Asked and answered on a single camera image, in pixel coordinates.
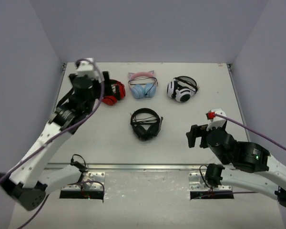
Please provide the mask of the black headset with microphone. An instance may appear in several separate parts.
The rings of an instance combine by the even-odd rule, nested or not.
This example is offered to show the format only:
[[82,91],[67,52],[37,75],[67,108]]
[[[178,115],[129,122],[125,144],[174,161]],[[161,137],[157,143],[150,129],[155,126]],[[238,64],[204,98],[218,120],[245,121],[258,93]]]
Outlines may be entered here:
[[[149,118],[137,119],[140,114],[151,115],[151,120]],[[133,129],[133,133],[141,141],[148,141],[154,137],[157,137],[161,131],[163,122],[163,117],[159,116],[157,112],[150,108],[140,108],[131,116],[130,125]]]

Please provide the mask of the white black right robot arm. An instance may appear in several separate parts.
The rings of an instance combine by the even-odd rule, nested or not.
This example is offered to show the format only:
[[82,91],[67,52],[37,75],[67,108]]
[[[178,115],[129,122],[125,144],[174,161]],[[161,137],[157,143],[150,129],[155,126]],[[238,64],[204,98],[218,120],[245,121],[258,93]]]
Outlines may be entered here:
[[210,188],[238,186],[268,196],[286,208],[286,166],[266,148],[237,141],[223,127],[209,130],[207,125],[193,125],[186,137],[189,148],[200,138],[200,147],[210,149],[220,161],[206,166],[203,181]]

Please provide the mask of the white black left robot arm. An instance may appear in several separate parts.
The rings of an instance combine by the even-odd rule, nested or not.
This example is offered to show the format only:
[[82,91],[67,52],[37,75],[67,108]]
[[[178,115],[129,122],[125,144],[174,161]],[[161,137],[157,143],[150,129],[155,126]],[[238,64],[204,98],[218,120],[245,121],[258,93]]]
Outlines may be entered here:
[[71,89],[57,102],[35,143],[8,172],[0,172],[0,188],[25,210],[36,209],[53,191],[80,181],[87,167],[70,162],[47,176],[42,171],[59,148],[98,109],[111,82],[108,72],[101,77],[79,73],[69,75]]

